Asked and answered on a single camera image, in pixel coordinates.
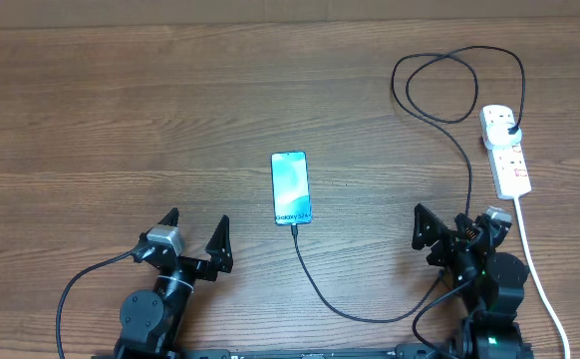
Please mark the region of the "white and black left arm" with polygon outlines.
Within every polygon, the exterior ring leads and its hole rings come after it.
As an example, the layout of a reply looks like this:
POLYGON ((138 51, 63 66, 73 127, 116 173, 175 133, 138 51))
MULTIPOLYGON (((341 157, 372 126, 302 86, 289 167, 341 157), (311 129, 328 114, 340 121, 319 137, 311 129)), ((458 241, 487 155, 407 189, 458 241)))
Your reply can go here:
POLYGON ((183 254, 184 239, 178 227, 179 211, 172 208, 156 225, 139 235, 130 250, 78 272, 59 300, 55 319, 58 355, 66 357, 61 334, 62 311, 70 289, 87 273, 130 257, 158 270, 152 289, 127 296, 120 309, 122 330, 114 348, 115 358, 179 358, 174 349, 186 304, 198 280, 214 282, 220 272, 229 273, 233 256, 229 217, 223 215, 205 247, 207 259, 183 254))

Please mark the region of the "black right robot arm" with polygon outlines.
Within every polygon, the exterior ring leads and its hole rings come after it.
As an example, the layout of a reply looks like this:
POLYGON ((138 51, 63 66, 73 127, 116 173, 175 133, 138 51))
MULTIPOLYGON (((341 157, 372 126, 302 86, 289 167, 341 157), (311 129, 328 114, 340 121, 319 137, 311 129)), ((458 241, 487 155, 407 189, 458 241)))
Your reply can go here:
POLYGON ((512 226, 511 215, 491 207, 476 219, 460 213, 455 228, 448 228, 430 209, 415 206, 412 248, 428 247, 428 264, 441 267, 452 278, 450 291, 426 305, 415 316, 412 329, 428 358, 530 359, 523 341, 517 309, 524 299, 529 268, 518 257, 499 252, 512 226), (454 336, 434 344, 418 330, 418 323, 432 308, 458 296, 466 310, 454 336))

